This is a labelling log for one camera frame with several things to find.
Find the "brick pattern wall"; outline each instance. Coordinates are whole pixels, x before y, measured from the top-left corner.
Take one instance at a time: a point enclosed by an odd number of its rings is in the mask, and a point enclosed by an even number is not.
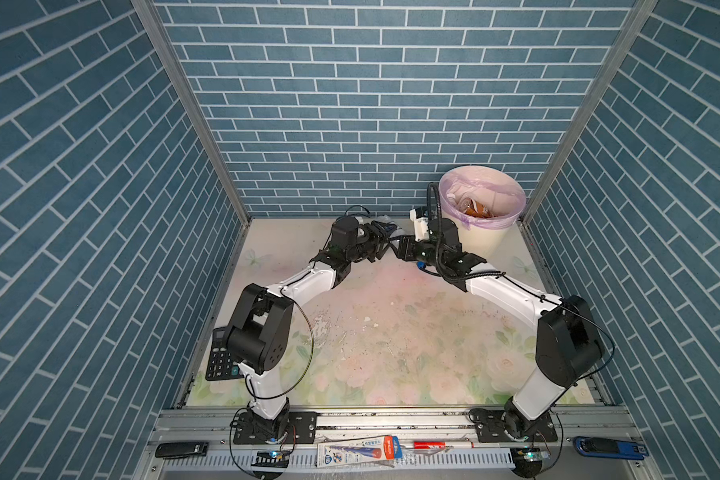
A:
[[[0,480],[134,471],[239,228],[128,0],[0,0]]]
[[[720,0],[660,0],[531,229],[667,478],[720,478]]]
[[[633,0],[157,4],[250,211],[335,216],[458,164],[530,194]]]

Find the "trash can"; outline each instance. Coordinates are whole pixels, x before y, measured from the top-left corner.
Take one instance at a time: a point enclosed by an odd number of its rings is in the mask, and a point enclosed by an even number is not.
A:
[[[490,259],[504,235],[525,208],[525,192],[514,178],[494,168],[467,165],[440,179],[440,204],[444,218],[458,228],[465,252]],[[489,218],[459,211],[460,203],[485,206]]]

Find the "floral table surface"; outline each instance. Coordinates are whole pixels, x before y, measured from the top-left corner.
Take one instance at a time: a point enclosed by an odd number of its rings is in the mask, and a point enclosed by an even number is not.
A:
[[[230,318],[245,285],[265,286],[296,273],[325,242],[328,219],[253,221],[216,326]],[[513,226],[489,259],[497,268],[543,288]],[[463,293],[394,257],[352,264],[337,288],[303,306],[315,333],[306,377],[291,405],[503,404],[534,369],[535,332],[492,302]],[[302,374],[309,331],[294,309],[280,372],[284,387]],[[241,406],[242,380],[207,382],[207,348],[188,406]],[[584,382],[560,403],[592,403]]]

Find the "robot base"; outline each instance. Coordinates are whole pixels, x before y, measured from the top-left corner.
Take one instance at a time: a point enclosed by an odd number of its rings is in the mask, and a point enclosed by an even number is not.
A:
[[[260,428],[255,428],[256,420],[260,422],[274,422],[264,418],[252,418],[252,412],[241,413],[232,428],[235,429],[235,436],[232,443],[235,445],[263,445],[270,443],[271,436]],[[296,428],[296,443],[315,443],[315,429],[317,427],[316,412],[289,412],[286,419],[285,437],[280,440],[284,444],[293,443],[293,427]]]
[[[480,443],[524,441],[522,438],[513,438],[507,434],[507,425],[504,421],[505,414],[506,411],[500,409],[472,408],[469,411],[469,417],[475,424]],[[535,440],[538,440],[538,442],[543,442],[545,439],[547,443],[557,441],[557,432],[554,429],[549,412],[534,421],[534,427],[536,432]]]

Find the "red pen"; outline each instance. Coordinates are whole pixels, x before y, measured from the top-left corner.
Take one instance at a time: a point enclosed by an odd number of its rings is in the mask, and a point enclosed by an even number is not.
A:
[[[437,448],[474,448],[472,442],[413,442],[416,449],[437,449]]]

